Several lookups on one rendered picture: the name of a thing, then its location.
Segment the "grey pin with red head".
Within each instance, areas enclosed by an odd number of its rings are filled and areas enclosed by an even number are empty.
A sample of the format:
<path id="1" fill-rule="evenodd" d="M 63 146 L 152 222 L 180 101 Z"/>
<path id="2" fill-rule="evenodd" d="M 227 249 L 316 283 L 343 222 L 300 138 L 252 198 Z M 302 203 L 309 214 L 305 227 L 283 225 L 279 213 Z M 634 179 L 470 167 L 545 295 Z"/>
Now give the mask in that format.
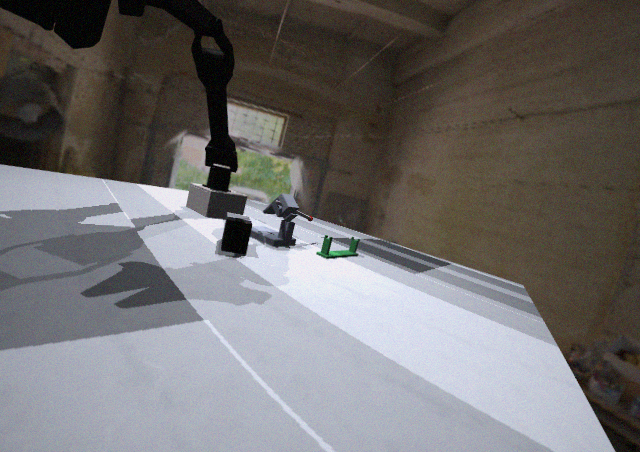
<path id="1" fill-rule="evenodd" d="M 282 206 L 282 207 L 283 207 L 283 205 L 282 205 L 282 203 L 281 203 L 280 201 L 276 201 L 275 203 L 276 203 L 277 205 L 279 205 L 279 206 Z M 306 218 L 306 219 L 307 219 L 308 221 L 310 221 L 310 222 L 313 220 L 313 217 L 312 217 L 312 216 L 307 216 L 307 215 L 305 215 L 305 214 L 303 214 L 303 213 L 301 213 L 301 212 L 299 212 L 299 211 L 296 211 L 296 213 L 297 213 L 298 215 L 300 215 L 300 216 L 302 216 L 302 217 Z"/>

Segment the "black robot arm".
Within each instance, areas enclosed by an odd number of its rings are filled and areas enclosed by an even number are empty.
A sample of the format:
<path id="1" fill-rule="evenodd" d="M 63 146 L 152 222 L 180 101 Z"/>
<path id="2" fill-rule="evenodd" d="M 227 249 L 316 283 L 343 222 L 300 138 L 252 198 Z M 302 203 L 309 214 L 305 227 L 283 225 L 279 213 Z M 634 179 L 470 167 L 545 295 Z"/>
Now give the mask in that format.
<path id="1" fill-rule="evenodd" d="M 223 32 L 221 19 L 215 17 L 198 0 L 118 0 L 118 4 L 120 14 L 134 17 L 141 17 L 146 5 L 163 9 L 194 30 L 191 52 L 197 77 L 206 88 L 211 133 L 211 140 L 205 147 L 205 166 L 211 168 L 207 185 L 202 186 L 231 192 L 228 186 L 231 172 L 236 173 L 238 168 L 238 154 L 228 133 L 226 92 L 227 84 L 233 76 L 235 60 L 232 43 Z M 202 36 L 213 37 L 221 50 L 202 48 Z"/>

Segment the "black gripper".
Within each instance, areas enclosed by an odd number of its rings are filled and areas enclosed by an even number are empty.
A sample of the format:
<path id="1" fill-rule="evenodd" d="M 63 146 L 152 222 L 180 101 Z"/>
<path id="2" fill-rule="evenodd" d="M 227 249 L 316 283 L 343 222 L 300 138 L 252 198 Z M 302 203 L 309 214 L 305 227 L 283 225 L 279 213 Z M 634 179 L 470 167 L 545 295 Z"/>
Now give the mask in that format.
<path id="1" fill-rule="evenodd" d="M 99 43 L 110 5 L 111 0 L 0 0 L 0 8 L 46 31 L 54 28 L 72 49 Z"/>

